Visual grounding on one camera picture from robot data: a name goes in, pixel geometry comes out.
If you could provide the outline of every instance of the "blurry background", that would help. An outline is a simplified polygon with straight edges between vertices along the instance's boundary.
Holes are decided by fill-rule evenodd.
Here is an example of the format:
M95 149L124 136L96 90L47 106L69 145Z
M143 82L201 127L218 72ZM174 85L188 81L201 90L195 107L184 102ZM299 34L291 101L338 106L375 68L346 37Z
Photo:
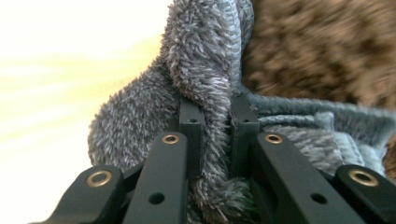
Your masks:
M109 95L158 55L171 0L0 1L0 223L50 216Z

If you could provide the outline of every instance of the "brown fur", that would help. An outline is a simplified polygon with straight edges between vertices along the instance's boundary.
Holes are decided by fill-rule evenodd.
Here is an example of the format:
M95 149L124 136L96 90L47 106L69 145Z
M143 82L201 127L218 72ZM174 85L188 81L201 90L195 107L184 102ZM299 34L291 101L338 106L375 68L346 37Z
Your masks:
M396 0L252 3L255 25L243 58L251 90L396 111ZM393 178L395 141L384 160Z

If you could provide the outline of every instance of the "gray fuzzy fabric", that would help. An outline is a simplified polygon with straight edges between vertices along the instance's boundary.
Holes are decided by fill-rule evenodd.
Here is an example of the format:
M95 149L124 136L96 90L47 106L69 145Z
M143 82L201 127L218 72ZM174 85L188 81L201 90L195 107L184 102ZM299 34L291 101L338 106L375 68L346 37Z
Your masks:
M88 137L93 165L127 170L148 155L151 140L165 132L188 97L205 115L203 170L191 183L189 223L259 223L243 178L229 177L225 132L231 97L244 93L264 130L283 133L330 174L357 163L383 173L383 148L396 116L382 110L321 101L257 96L240 82L241 52L250 39L248 0L175 0L159 57L139 79L102 105Z

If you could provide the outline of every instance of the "black mount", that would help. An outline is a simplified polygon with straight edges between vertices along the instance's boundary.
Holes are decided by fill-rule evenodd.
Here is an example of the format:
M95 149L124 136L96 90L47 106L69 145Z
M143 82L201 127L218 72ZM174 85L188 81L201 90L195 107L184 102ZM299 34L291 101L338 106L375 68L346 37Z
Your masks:
M232 101L231 173L250 180L263 223L396 223L396 187L376 172L344 165L318 171L279 133L261 133L243 97ZM189 179L201 170L204 116L188 100L145 161L124 173L82 172L43 224L186 223Z

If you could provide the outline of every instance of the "screw hole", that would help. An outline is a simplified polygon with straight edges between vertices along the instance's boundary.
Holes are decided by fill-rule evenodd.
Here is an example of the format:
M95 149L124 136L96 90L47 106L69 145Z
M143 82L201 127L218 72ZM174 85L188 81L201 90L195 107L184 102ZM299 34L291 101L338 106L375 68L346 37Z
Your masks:
M311 199L316 203L320 203L320 204L327 203L327 199L323 195L318 193L311 194Z
M163 137L163 142L165 144L175 144L178 142L178 140L179 140L179 137L174 134L169 134L169 135L166 135L165 137Z
M362 170L354 169L349 171L349 177L355 182L367 187L378 186L378 180L373 175Z
M151 194L151 196L149 196L148 201L151 204L160 204L163 203L163 201L165 201L165 196L162 193Z
M87 185L93 188L101 187L110 181L112 174L109 171L98 171L87 179Z
M283 142L283 139L275 134L267 134L265 136L265 140L267 140L267 142L270 142L272 144L280 144Z

